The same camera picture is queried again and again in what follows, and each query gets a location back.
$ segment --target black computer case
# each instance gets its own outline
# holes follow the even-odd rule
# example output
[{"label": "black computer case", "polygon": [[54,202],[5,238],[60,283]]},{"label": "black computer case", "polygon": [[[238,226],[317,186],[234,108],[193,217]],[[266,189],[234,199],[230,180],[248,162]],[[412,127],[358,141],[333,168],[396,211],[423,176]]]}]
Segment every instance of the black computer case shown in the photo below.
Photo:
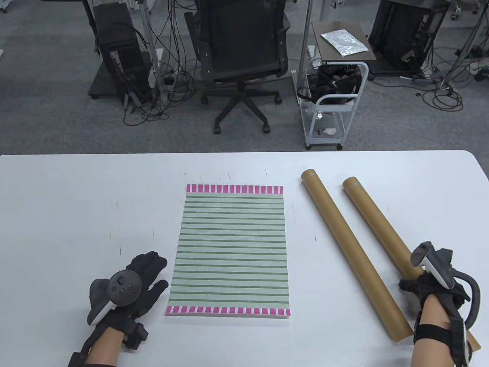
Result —
[{"label": "black computer case", "polygon": [[143,60],[127,5],[118,2],[98,5],[93,7],[93,16],[96,44],[121,101],[124,102],[129,89],[141,103],[151,100],[148,82],[151,67]]},{"label": "black computer case", "polygon": [[[381,0],[369,37],[378,58],[372,74],[420,74],[449,7],[446,0]],[[379,70],[382,63],[388,67]]]}]

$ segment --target gloved hand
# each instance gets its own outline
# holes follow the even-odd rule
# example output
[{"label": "gloved hand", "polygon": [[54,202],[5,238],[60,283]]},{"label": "gloved hand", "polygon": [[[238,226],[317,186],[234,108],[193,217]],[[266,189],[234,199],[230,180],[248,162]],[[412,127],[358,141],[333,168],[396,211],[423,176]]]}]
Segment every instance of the gloved hand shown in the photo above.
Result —
[{"label": "gloved hand", "polygon": [[428,272],[421,274],[415,280],[401,280],[399,282],[399,288],[403,291],[416,294],[420,300],[421,309],[424,307],[426,298],[431,294],[450,294],[457,310],[462,307],[466,300],[470,301],[470,297],[460,283],[455,282],[455,286],[452,289],[447,289],[436,280],[433,274]]},{"label": "gloved hand", "polygon": [[122,331],[126,335],[132,334],[136,328],[134,320],[145,315],[156,303],[161,293],[168,288],[168,282],[160,280],[149,289],[167,263],[165,258],[154,251],[136,256],[126,269],[132,270],[141,278],[141,294],[128,306],[118,306],[110,310],[100,323]]}]

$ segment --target vr controller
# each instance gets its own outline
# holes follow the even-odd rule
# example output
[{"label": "vr controller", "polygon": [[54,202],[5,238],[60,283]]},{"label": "vr controller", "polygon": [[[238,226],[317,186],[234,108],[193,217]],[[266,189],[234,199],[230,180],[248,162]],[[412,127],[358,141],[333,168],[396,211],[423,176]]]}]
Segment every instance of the vr controller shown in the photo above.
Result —
[{"label": "vr controller", "polygon": [[140,276],[131,270],[121,270],[110,279],[96,279],[90,285],[91,310],[87,316],[90,326],[97,325],[117,306],[133,303],[141,294]]},{"label": "vr controller", "polygon": [[481,291],[479,285],[471,276],[459,272],[452,267],[452,250],[440,249],[436,251],[431,242],[423,242],[411,253],[411,265],[414,267],[423,267],[428,273],[433,274],[434,278],[446,289],[455,287],[455,278],[466,281],[472,290],[470,311],[467,319],[460,316],[458,311],[449,302],[442,301],[439,298],[445,310],[450,310],[449,316],[451,321],[452,340],[450,353],[454,355],[455,365],[468,366],[472,350],[467,341],[467,330],[475,323],[479,314],[481,304]]}]

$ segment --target brown cardboard tube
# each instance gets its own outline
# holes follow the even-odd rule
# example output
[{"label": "brown cardboard tube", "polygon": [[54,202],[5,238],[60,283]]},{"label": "brown cardboard tube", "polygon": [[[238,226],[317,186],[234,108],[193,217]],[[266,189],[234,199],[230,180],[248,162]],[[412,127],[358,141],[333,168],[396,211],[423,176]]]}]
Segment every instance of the brown cardboard tube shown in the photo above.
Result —
[{"label": "brown cardboard tube", "polygon": [[[377,236],[380,243],[391,257],[395,266],[404,279],[416,279],[423,273],[422,268],[411,265],[411,251],[401,240],[391,224],[374,203],[367,191],[356,177],[350,177],[343,182],[343,188],[356,206],[360,214]],[[473,350],[479,350],[480,344],[469,332],[468,341]]]},{"label": "brown cardboard tube", "polygon": [[302,180],[392,340],[397,343],[413,335],[411,326],[316,172],[308,169],[302,174]]}]

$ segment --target black bag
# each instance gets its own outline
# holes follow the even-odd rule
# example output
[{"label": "black bag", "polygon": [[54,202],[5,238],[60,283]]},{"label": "black bag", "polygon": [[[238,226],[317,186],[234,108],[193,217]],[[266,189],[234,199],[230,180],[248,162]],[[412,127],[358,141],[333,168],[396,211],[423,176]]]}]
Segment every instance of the black bag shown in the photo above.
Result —
[{"label": "black bag", "polygon": [[[309,90],[311,97],[303,95],[297,89],[297,96],[306,101],[316,103],[319,98],[327,94],[355,94],[360,90],[362,73],[358,66],[354,65],[321,65],[317,74],[308,75]],[[327,98],[321,104],[344,105],[353,98]]]}]

